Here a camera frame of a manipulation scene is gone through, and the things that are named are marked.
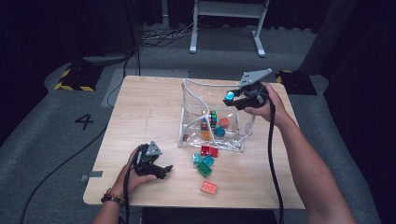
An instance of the transparent plastic bag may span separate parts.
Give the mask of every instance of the transparent plastic bag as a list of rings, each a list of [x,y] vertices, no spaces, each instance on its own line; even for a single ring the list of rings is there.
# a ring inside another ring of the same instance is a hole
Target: transparent plastic bag
[[[226,92],[236,90],[238,86],[210,85],[185,78],[182,89],[178,146],[213,146],[219,149],[243,152],[246,138],[253,133],[255,116],[238,111],[234,106],[227,106],[223,103]],[[211,123],[209,119],[213,119],[211,118],[213,111],[216,112],[216,122]],[[221,127],[224,136],[219,128],[220,120],[223,119],[228,121],[228,126]],[[207,126],[205,130],[203,130],[203,123],[204,126],[205,123]],[[216,123],[215,128],[212,129],[211,124],[214,123]]]

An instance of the white metal stand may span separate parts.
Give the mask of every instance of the white metal stand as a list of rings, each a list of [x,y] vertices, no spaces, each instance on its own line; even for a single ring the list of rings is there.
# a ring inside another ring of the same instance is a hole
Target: white metal stand
[[[257,30],[252,31],[251,33],[260,57],[264,57],[265,51],[262,47],[262,42],[260,41],[260,32],[262,31],[262,24],[264,22],[265,14],[267,13],[269,2],[270,0],[266,0],[264,4],[244,4],[195,0],[190,53],[195,53],[197,51],[198,15],[206,15],[259,19]]]

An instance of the wooden table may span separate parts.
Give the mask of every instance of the wooden table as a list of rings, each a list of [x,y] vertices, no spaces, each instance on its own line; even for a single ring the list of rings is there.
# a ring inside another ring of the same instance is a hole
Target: wooden table
[[[211,84],[237,85],[236,81],[203,80]],[[103,193],[117,178],[130,153],[140,144],[153,140],[163,154],[154,163],[161,167],[174,165],[165,179],[139,187],[130,205],[278,208],[276,190],[267,156],[269,123],[256,118],[254,133],[246,139],[245,152],[220,150],[211,166],[212,174],[204,178],[192,164],[198,147],[177,147],[182,78],[126,77],[111,115],[93,171],[102,177],[91,177],[84,193],[87,204],[101,204]],[[281,84],[272,84],[295,119],[290,100]],[[273,137],[276,176],[285,208],[303,209],[293,184],[286,149],[277,127]],[[200,191],[204,180],[218,185],[215,195]]]

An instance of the beaded bracelet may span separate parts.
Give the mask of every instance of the beaded bracelet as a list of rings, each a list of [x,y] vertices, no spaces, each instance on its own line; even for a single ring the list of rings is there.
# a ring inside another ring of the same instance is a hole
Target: beaded bracelet
[[[107,190],[106,194],[103,195],[103,198],[100,201],[102,203],[106,202],[106,201],[116,202],[116,203],[119,203],[122,208],[125,205],[125,199],[123,199],[117,195],[108,193],[110,190],[111,190],[111,188]]]

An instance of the toy block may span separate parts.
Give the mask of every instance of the toy block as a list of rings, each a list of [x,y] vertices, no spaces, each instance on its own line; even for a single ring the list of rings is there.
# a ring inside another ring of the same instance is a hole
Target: toy block
[[[192,154],[192,164],[193,165],[198,165],[202,161],[203,161],[203,159],[199,153]]]
[[[204,177],[208,177],[212,173],[212,170],[203,161],[197,165],[197,169]]]
[[[227,118],[220,119],[220,126],[223,128],[228,128],[229,122]]]
[[[202,139],[204,139],[205,141],[209,141],[210,132],[209,131],[202,131]]]
[[[207,166],[211,166],[214,162],[215,162],[215,160],[213,160],[213,158],[210,155],[207,155],[206,157],[204,157],[204,163]]]
[[[204,180],[204,182],[202,183],[201,186],[201,191],[206,192],[206,193],[210,193],[210,194],[216,194],[216,190],[218,189],[218,186]]]
[[[210,147],[209,148],[209,155],[214,157],[214,158],[217,158],[218,155],[219,155],[219,149],[216,148],[216,147]]]
[[[224,129],[221,126],[219,126],[218,128],[215,129],[215,135],[217,135],[218,137],[224,137],[225,135]]]
[[[201,146],[201,156],[207,156],[207,155],[209,155],[209,149],[210,149],[210,147]]]

